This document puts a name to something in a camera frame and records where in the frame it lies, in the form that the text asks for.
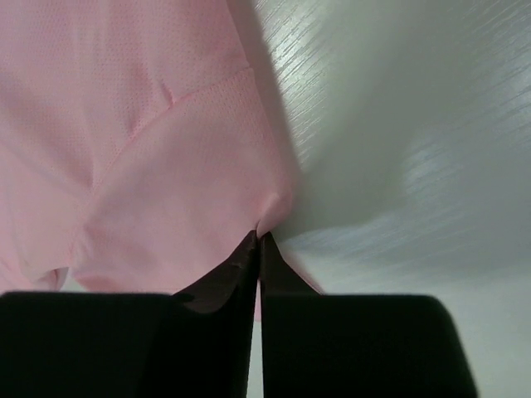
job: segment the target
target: white surface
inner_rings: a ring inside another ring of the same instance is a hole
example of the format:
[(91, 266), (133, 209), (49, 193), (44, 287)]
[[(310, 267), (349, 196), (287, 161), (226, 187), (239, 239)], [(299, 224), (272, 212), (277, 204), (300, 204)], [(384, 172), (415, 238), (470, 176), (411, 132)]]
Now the white surface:
[(329, 292), (434, 294), (482, 396), (529, 396), (531, 2), (229, 3), (304, 170), (285, 249)]

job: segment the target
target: pink shirt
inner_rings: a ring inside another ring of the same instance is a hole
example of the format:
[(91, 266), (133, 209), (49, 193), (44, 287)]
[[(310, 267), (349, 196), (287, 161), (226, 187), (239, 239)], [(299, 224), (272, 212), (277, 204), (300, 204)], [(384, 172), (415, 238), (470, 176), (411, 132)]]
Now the pink shirt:
[(225, 0), (4, 0), (0, 293), (166, 292), (291, 206)]

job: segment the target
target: garment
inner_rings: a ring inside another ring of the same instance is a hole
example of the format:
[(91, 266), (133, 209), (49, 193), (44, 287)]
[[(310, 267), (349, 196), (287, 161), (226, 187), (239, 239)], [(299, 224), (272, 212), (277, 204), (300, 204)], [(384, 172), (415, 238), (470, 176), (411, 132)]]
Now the garment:
[(290, 211), (224, 0), (7, 0), (0, 292), (174, 293)]

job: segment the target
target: pink cloth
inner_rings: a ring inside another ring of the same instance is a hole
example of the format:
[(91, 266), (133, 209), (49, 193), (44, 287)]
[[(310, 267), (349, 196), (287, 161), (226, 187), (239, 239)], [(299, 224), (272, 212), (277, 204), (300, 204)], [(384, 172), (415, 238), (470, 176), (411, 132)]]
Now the pink cloth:
[(225, 0), (4, 0), (0, 292), (173, 293), (288, 214)]

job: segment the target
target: pink fabric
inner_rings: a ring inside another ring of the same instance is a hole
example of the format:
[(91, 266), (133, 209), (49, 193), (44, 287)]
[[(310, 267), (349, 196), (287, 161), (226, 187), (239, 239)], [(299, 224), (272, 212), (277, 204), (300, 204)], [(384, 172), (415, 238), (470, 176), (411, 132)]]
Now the pink fabric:
[(288, 214), (224, 0), (4, 0), (0, 291), (188, 286)]

